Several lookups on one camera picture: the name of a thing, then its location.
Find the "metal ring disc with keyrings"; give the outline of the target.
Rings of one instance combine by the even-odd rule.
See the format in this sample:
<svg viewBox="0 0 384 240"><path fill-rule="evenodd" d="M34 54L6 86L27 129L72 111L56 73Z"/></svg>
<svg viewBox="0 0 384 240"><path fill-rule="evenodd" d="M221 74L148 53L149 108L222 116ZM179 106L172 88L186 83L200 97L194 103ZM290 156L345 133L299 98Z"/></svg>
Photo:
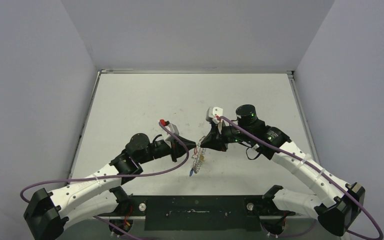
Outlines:
<svg viewBox="0 0 384 240"><path fill-rule="evenodd" d="M206 149L201 147L201 143L205 138L206 138L205 135L203 137L201 137L200 140L198 141L197 145L196 145L196 147L198 149L198 154L192 155L193 162L191 165L191 169L194 170L194 174L197 174L199 172L199 170L201 169L201 166L205 163L205 161L204 162L199 161L200 158L204 158L204 160L205 160Z"/></svg>

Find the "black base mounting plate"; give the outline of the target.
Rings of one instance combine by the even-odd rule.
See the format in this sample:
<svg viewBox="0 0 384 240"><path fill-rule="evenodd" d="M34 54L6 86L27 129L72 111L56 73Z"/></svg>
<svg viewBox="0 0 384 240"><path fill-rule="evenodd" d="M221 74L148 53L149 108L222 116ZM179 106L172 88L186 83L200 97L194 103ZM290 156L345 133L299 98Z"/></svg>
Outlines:
<svg viewBox="0 0 384 240"><path fill-rule="evenodd" d="M146 231L259 232L262 223L282 225L287 211L261 195L134 195L110 213L116 220L144 221Z"/></svg>

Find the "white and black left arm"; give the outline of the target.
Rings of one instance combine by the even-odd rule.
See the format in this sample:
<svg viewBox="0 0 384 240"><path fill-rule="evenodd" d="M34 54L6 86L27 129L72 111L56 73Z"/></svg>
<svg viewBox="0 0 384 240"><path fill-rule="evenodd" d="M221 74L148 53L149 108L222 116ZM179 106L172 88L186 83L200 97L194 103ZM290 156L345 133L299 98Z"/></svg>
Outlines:
<svg viewBox="0 0 384 240"><path fill-rule="evenodd" d="M153 141L134 134L125 149L101 169L57 188L35 191L23 217L36 240L55 240L67 228L90 217L114 212L124 215L129 201L121 186L143 172L141 164L170 156L173 162L196 147L177 134Z"/></svg>

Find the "aluminium frame rail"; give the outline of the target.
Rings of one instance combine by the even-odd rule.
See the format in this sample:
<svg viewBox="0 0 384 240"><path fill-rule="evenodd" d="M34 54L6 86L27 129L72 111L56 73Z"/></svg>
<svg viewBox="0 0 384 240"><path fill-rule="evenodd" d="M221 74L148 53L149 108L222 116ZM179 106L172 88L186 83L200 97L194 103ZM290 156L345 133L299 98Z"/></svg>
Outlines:
<svg viewBox="0 0 384 240"><path fill-rule="evenodd" d="M277 193L267 192L264 195L226 195L226 196L132 196L126 197L115 192L105 192L76 206L66 217L69 222L82 221L95 215L152 216L166 214L210 215L244 215L250 216L256 211L259 216L279 215L281 212L292 212L313 219L324 216L342 216L347 209L341 199L335 197L333 204L323 204L316 195L301 194L286 189Z"/></svg>

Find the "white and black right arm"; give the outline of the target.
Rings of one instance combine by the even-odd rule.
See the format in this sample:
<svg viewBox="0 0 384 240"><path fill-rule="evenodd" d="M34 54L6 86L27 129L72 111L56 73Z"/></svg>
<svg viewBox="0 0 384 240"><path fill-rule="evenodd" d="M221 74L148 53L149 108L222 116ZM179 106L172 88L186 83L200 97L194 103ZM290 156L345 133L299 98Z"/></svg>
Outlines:
<svg viewBox="0 0 384 240"><path fill-rule="evenodd" d="M306 194L274 185L263 196L262 207L266 213L289 211L306 215L335 236L345 234L362 211L366 190L361 184L350 184L322 168L287 134L260 120L251 104L236 109L236 126L222 119L222 115L222 108L208 108L205 118L211 129L201 147L225 152L229 144L248 145L259 156L288 170L312 192Z"/></svg>

